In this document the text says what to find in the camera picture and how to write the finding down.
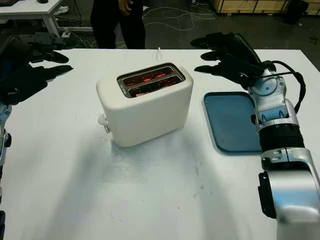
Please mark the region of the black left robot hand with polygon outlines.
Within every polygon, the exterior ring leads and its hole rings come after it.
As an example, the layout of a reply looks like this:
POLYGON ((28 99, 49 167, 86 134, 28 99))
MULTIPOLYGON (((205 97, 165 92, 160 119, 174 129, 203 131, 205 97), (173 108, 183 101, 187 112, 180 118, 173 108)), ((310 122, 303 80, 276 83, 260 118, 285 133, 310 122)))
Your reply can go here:
POLYGON ((73 68, 58 50, 74 43, 51 33, 10 35, 0 43, 0 102, 16 105, 73 68))

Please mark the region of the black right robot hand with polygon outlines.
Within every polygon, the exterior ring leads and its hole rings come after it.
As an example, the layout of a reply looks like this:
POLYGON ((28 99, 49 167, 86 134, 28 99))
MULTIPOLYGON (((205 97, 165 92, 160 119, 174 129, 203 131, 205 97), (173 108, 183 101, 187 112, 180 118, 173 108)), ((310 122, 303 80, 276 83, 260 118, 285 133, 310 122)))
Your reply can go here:
POLYGON ((199 73, 221 76, 241 85, 244 89, 253 87, 266 67, 256 52, 239 33, 210 33, 194 39, 190 44, 197 49, 210 49, 200 57, 205 61, 219 61, 218 64, 197 66, 199 73))

